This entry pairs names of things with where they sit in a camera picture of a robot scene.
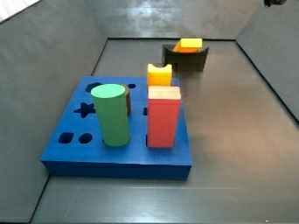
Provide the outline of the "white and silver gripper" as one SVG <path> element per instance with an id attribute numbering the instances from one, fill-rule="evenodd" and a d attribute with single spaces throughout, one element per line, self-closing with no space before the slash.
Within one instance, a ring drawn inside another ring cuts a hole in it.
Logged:
<path id="1" fill-rule="evenodd" d="M 268 8 L 272 5 L 282 5 L 286 0 L 264 0 L 264 6 Z"/>

